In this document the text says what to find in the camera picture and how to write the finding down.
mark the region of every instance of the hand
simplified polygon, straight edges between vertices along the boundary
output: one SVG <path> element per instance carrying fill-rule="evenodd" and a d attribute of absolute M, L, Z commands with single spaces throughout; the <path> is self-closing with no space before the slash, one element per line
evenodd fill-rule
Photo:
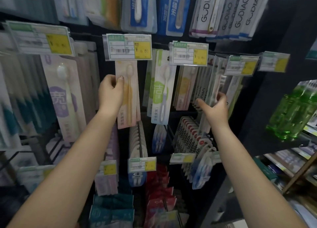
<path fill-rule="evenodd" d="M 117 117 L 123 100 L 124 78 L 116 82 L 116 76 L 106 75 L 99 87 L 99 111 L 103 114 Z"/>
<path fill-rule="evenodd" d="M 218 103 L 214 107 L 207 105 L 202 99 L 197 99 L 198 105 L 203 110 L 212 129 L 228 124 L 227 96 L 221 92 L 217 95 Z"/>

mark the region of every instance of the display rack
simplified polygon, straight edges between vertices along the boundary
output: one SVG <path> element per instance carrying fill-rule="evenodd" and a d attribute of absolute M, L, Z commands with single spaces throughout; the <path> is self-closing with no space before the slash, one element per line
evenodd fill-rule
<path fill-rule="evenodd" d="M 188 17 L 192 17 L 195 0 L 191 0 Z M 269 0 L 268 9 L 265 11 L 259 28 L 250 42 L 230 42 L 224 44 L 209 44 L 211 51 L 235 51 L 240 53 L 259 54 L 263 51 L 276 51 L 291 54 L 286 73 L 256 72 L 251 78 L 244 79 L 244 88 L 236 102 L 235 108 L 229 120 L 230 127 L 239 138 L 251 156 L 266 155 L 273 163 L 277 158 L 270 155 L 279 150 L 293 149 L 304 158 L 309 158 L 307 164 L 311 164 L 317 155 L 308 157 L 300 153 L 296 148 L 307 146 L 307 140 L 299 138 L 293 141 L 281 141 L 266 129 L 266 125 L 284 94 L 289 93 L 299 81 L 317 79 L 317 61 L 305 59 L 312 44 L 317 37 L 317 2 L 315 0 Z M 30 20 L 19 18 L 5 13 L 0 13 L 0 20 Z M 183 37 L 169 37 L 157 34 L 152 35 L 153 48 L 168 49 L 168 44 L 173 40 L 202 42 L 203 38 L 196 39 L 188 36 L 191 19 L 188 18 Z M 112 31 L 93 25 L 88 26 L 61 23 L 70 29 L 70 36 L 74 40 L 93 41 L 97 45 L 99 74 L 102 80 L 107 74 L 115 74 L 115 65 L 112 61 L 105 61 L 102 34 L 123 33 Z M 146 61 L 138 61 L 138 80 L 140 91 L 140 103 L 142 104 L 145 86 Z M 170 154 L 173 153 L 172 138 L 175 134 L 179 120 L 183 116 L 196 118 L 197 111 L 190 106 L 188 111 L 176 111 L 171 108 L 168 131 L 169 141 L 165 143 L 164 152 L 157 156 L 157 161 L 169 164 Z M 141 120 L 144 125 L 145 142 L 151 147 L 155 124 L 151 123 L 146 115 L 145 107 L 141 107 Z M 129 129 L 118 130 L 118 136 L 128 137 Z M 119 139 L 120 167 L 119 173 L 126 174 L 128 154 L 128 139 Z M 45 164 L 49 162 L 52 154 L 40 157 Z M 149 156 L 154 156 L 151 149 Z M 182 191 L 183 197 L 190 214 L 187 227 L 223 227 L 224 225 L 243 218 L 236 196 L 228 195 L 232 185 L 221 163 L 216 164 L 211 173 L 210 180 L 200 190 L 192 190 L 191 184 L 183 175 L 181 165 L 169 166 L 171 185 Z M 285 173 L 292 177 L 293 183 L 301 176 L 308 167 L 300 170 L 299 176 L 293 174 L 285 167 Z M 317 183 L 309 177 L 311 183 Z M 82 220 L 87 222 L 87 207 L 91 206 L 91 194 L 88 196 L 85 208 L 81 215 Z M 226 203 L 224 215 L 215 221 L 219 208 Z"/>

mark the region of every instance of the forearm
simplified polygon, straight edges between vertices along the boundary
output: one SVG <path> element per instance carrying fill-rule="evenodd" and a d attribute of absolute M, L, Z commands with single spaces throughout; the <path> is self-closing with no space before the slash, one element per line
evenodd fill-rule
<path fill-rule="evenodd" d="M 114 122 L 113 115 L 98 112 L 8 227 L 74 227 L 103 159 Z"/>
<path fill-rule="evenodd" d="M 229 126 L 217 127 L 212 132 L 248 227 L 306 227 Z"/>

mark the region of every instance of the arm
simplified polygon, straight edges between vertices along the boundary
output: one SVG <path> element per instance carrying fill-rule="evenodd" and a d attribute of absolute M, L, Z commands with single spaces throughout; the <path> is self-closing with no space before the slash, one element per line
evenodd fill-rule
<path fill-rule="evenodd" d="M 99 111 L 72 148 L 30 195 L 7 228 L 75 227 L 105 154 L 123 99 L 123 78 L 113 88 L 107 75 L 99 88 Z"/>
<path fill-rule="evenodd" d="M 211 126 L 221 161 L 249 228 L 306 228 L 284 197 L 255 164 L 228 124 L 227 97 L 214 107 L 198 103 Z"/>

